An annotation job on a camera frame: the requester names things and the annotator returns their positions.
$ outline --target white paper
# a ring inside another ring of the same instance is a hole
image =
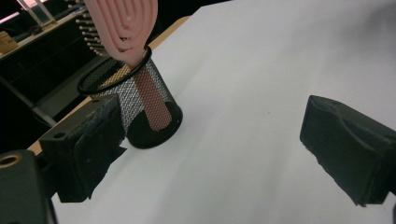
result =
[[[396,129],[396,3],[233,0],[153,52],[183,110],[176,134],[115,161],[60,223],[392,223],[356,206],[299,140],[309,95]]]

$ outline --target black object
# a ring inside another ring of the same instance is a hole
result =
[[[0,155],[0,223],[57,223],[40,168],[28,150]]]
[[[150,57],[151,49],[147,48],[142,62],[133,70],[123,62],[108,58],[93,68],[78,83],[78,91],[92,98],[112,93],[119,95],[127,138],[134,147],[138,148],[156,147],[165,142],[177,131],[183,118],[180,107],[167,89]],[[143,73],[151,77],[155,84],[155,91],[161,95],[172,117],[169,125],[159,131],[150,128],[146,108],[134,84],[134,77]]]
[[[70,9],[69,3],[64,0],[47,0],[43,2],[44,7],[49,11],[49,13],[55,18],[55,20],[58,20],[56,16],[58,14],[61,14],[65,11],[68,11]]]
[[[29,29],[29,33],[31,33],[32,35],[38,35],[38,34],[41,34],[41,33],[43,33],[43,28],[41,28],[41,26],[40,25],[36,25],[36,26],[33,26],[33,27],[31,27],[30,29]]]
[[[110,164],[125,148],[117,94],[98,97],[60,122],[40,139],[42,153],[56,169],[61,202],[92,196]]]
[[[64,17],[70,15],[70,13],[72,13],[72,12],[78,10],[78,7],[72,6],[72,7],[68,8],[67,10],[62,11],[62,12],[60,12],[60,13],[54,15],[53,18],[54,18],[56,21],[58,21],[58,20],[60,20],[60,19],[62,19],[62,18],[64,18]]]
[[[383,124],[310,96],[300,139],[355,204],[382,203],[396,192],[396,132]]]
[[[20,35],[15,35],[14,37],[12,37],[15,41],[17,41],[18,43],[21,42],[22,40],[26,39],[27,37],[31,36],[32,34],[29,32],[23,32]]]

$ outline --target pink object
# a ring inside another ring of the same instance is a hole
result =
[[[157,0],[85,0],[102,45],[114,59],[131,69],[143,59],[144,47],[154,27]],[[134,76],[134,83],[153,131],[172,121],[160,93],[148,72]]]

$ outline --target black mesh cup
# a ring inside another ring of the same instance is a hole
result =
[[[183,118],[151,60],[150,48],[133,70],[113,58],[104,60],[79,81],[78,91],[93,99],[118,94],[126,136],[134,147],[150,148],[165,142]]]

